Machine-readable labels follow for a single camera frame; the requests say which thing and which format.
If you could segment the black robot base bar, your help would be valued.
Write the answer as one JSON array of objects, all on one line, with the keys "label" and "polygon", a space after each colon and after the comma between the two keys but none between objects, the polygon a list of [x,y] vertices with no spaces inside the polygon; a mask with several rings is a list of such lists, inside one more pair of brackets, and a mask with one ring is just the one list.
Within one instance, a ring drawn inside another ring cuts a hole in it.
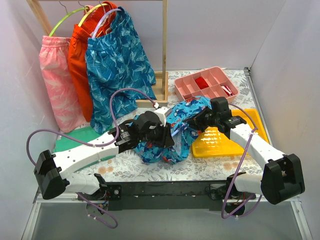
[{"label": "black robot base bar", "polygon": [[220,211],[226,180],[111,182],[106,190],[82,196],[107,201],[110,211],[206,209]]}]

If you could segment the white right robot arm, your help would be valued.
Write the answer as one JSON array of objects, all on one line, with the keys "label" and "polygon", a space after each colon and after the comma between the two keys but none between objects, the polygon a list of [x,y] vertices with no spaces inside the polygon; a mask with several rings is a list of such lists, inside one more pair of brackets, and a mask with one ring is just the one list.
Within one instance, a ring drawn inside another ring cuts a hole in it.
[{"label": "white right robot arm", "polygon": [[225,97],[210,100],[210,107],[184,120],[194,130],[204,132],[216,127],[228,139],[244,149],[262,168],[263,174],[234,173],[227,180],[226,196],[237,199],[243,193],[263,195],[273,205],[305,192],[301,160],[274,148],[240,116],[234,116]]}]

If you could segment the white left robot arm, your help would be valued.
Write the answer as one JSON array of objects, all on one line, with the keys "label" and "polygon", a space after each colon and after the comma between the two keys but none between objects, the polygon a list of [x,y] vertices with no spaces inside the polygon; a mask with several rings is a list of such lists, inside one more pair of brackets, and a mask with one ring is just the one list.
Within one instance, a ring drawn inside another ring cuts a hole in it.
[{"label": "white left robot arm", "polygon": [[130,119],[100,137],[70,150],[41,152],[34,175],[43,199],[51,200],[63,193],[84,193],[101,200],[109,192],[106,181],[98,174],[76,172],[103,158],[132,150],[141,143],[169,148],[175,143],[167,119],[172,112],[167,107],[146,111],[137,119]]}]

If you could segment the blue shark print shorts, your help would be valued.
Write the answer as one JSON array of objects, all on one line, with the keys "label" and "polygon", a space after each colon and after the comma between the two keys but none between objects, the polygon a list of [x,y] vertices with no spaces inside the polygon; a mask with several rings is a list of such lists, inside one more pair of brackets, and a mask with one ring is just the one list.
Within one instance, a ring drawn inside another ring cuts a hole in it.
[{"label": "blue shark print shorts", "polygon": [[146,164],[163,161],[169,164],[177,164],[184,161],[189,153],[193,142],[198,138],[200,132],[191,128],[183,120],[191,118],[210,106],[210,99],[204,96],[194,96],[184,100],[171,108],[172,112],[167,117],[171,124],[171,136],[174,145],[169,148],[156,147],[149,142],[138,144],[134,149]]}]

